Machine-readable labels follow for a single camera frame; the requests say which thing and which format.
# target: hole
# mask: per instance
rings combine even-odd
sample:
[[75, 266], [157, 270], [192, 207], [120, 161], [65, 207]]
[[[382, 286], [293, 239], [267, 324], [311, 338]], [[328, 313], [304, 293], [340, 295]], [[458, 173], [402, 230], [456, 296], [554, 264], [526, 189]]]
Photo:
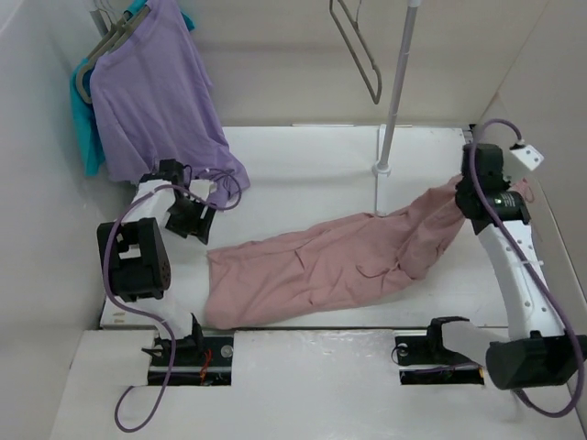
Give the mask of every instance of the hole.
[[[165, 379], [165, 373], [150, 371], [147, 377], [149, 386], [160, 387]], [[172, 373], [168, 386], [170, 387], [227, 387], [232, 383], [232, 373], [208, 371], [204, 382], [198, 372]]]
[[447, 369], [443, 371], [424, 372], [417, 369], [400, 371], [402, 385], [484, 385], [479, 368]]

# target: gray hanger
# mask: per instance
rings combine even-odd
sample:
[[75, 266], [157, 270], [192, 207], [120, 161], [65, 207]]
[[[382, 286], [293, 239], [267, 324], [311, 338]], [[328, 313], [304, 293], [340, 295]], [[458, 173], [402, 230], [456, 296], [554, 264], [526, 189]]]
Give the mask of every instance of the gray hanger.
[[135, 14], [130, 20], [127, 20], [124, 16], [110, 28], [108, 34], [102, 38], [97, 47], [92, 50], [90, 55], [88, 55], [88, 62], [86, 62], [77, 72], [77, 75], [75, 75], [75, 87], [86, 104], [91, 104], [92, 98], [83, 87], [84, 75], [95, 67], [95, 64], [101, 56], [105, 55], [109, 50], [116, 50], [122, 46], [122, 44], [130, 38], [135, 29], [138, 28], [140, 23], [142, 23], [149, 12], [150, 8], [145, 5], [140, 12]]
[[337, 14], [334, 11], [335, 0], [330, 0], [330, 7], [329, 7], [330, 15], [332, 16], [332, 19], [334, 20], [335, 24], [337, 25], [337, 28], [338, 28], [338, 31], [340, 32], [340, 35], [342, 35], [342, 38], [345, 40], [347, 48], [349, 48], [350, 55], [352, 56], [352, 59], [355, 61], [355, 64], [357, 65], [357, 68], [359, 69], [360, 76], [362, 77], [363, 81], [365, 82], [365, 85], [367, 85], [367, 89], [369, 90], [369, 94], [371, 95], [371, 99], [373, 100], [373, 103], [377, 105], [382, 98], [382, 89], [383, 89], [382, 72], [381, 72], [379, 66], [377, 65], [377, 62], [375, 61], [375, 57], [373, 57], [371, 50], [369, 49], [369, 46], [367, 45], [367, 41], [365, 41], [365, 38], [363, 37], [362, 33], [359, 30], [359, 10], [360, 10], [360, 6], [362, 5], [362, 0], [359, 1], [359, 7], [357, 8], [357, 14], [355, 17], [353, 17], [352, 14], [350, 13], [349, 7], [344, 2], [344, 0], [337, 0], [337, 1], [340, 3], [340, 6], [342, 7], [342, 11], [345, 13], [345, 16], [347, 16], [347, 20], [352, 25], [352, 30], [355, 31], [355, 35], [359, 39], [359, 43], [363, 47], [363, 50], [365, 50], [365, 53], [367, 54], [367, 58], [369, 59], [369, 62], [371, 63], [371, 68], [373, 69], [373, 71], [375, 72], [375, 75], [377, 76], [377, 91], [375, 91], [373, 89], [371, 81], [369, 81], [369, 77], [367, 76], [367, 72], [365, 72], [365, 68], [360, 63], [359, 56], [357, 55], [357, 51], [353, 48], [352, 43], [350, 42], [350, 38], [347, 35], [347, 32], [342, 27], [342, 24], [340, 23], [340, 20], [338, 19]]
[[143, 20], [147, 17], [147, 15], [150, 13], [150, 8], [148, 6], [143, 6], [142, 9], [138, 12], [138, 14], [136, 14], [135, 16], [133, 16], [130, 21], [128, 22], [127, 26], [126, 26], [126, 31], [124, 32], [124, 35], [122, 35], [122, 37], [115, 43], [114, 47], [112, 48], [111, 51], [115, 51], [118, 50], [118, 48], [120, 48], [120, 46], [122, 46], [123, 44], [125, 44], [128, 39], [130, 38], [130, 36], [132, 34], [134, 34], [135, 30], [137, 30], [137, 28], [140, 26], [140, 24], [143, 22]]

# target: lavender shirt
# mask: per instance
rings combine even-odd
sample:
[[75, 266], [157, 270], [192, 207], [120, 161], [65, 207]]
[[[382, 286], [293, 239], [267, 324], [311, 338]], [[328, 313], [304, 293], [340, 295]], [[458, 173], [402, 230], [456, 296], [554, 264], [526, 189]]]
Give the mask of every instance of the lavender shirt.
[[[101, 57], [90, 81], [96, 124], [113, 181], [138, 180], [160, 160], [192, 166], [193, 176], [229, 171], [242, 190], [244, 166], [230, 153], [210, 98], [204, 64], [175, 0], [149, 0], [151, 11], [130, 39]], [[208, 201], [225, 206], [238, 190], [218, 182]]]

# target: screw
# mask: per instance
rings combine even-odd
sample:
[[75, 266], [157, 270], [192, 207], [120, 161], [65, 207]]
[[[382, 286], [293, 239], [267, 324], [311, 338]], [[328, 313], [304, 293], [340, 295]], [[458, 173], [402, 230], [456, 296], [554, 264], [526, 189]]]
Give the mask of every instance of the screw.
[[405, 358], [407, 356], [407, 344], [398, 344], [397, 346], [397, 356]]
[[223, 358], [232, 358], [232, 354], [234, 353], [234, 349], [232, 346], [223, 346], [220, 348], [220, 354]]

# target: white panel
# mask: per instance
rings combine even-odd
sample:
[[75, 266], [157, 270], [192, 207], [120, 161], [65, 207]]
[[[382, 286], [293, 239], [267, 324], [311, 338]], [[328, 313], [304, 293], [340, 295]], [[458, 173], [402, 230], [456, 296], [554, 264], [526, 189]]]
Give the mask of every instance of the white panel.
[[[373, 212], [371, 166], [376, 160], [377, 131], [374, 126], [228, 128], [231, 148], [247, 166], [252, 186], [237, 210], [217, 215], [209, 247], [237, 245], [343, 215]], [[399, 127], [396, 133], [390, 211], [458, 173], [464, 142], [462, 131], [452, 128]], [[204, 321], [209, 293], [206, 247], [171, 234], [165, 240], [173, 294]], [[433, 317], [455, 314], [477, 325], [507, 325], [493, 268], [469, 225], [428, 277], [405, 291], [370, 307], [313, 313], [275, 325], [423, 326]], [[107, 302], [102, 325], [150, 325], [150, 321]]]
[[84, 377], [84, 387], [146, 385], [150, 357], [140, 349], [152, 348], [154, 337], [154, 331], [120, 332], [115, 342], [108, 332], [83, 332], [68, 380]]
[[[546, 2], [425, 0], [416, 21], [400, 121], [476, 121]], [[111, 3], [123, 8], [129, 0]], [[194, 37], [216, 85], [214, 99], [225, 125], [385, 121], [405, 0], [366, 1], [360, 12], [360, 28], [382, 68], [379, 106], [372, 103], [338, 34], [328, 0], [179, 3], [195, 18]], [[358, 0], [348, 4], [354, 12]], [[367, 61], [357, 39], [351, 40]]]
[[[105, 333], [111, 345], [140, 349], [125, 332]], [[558, 420], [540, 416], [488, 379], [484, 387], [401, 386], [390, 358], [393, 338], [391, 330], [237, 333], [232, 386], [169, 388], [155, 418], [133, 438], [584, 438], [575, 413]], [[104, 355], [97, 369], [116, 365], [106, 356], [111, 345], [90, 346]], [[84, 371], [68, 380], [51, 439], [127, 438], [113, 423], [121, 388], [82, 387], [91, 377]], [[140, 423], [158, 392], [133, 390], [123, 405], [124, 423]], [[529, 394], [550, 410], [569, 399], [565, 387]]]
[[3, 439], [48, 438], [75, 348], [104, 298], [95, 229], [123, 196], [104, 176], [84, 178], [69, 98], [95, 34], [78, 0], [0, 2]]

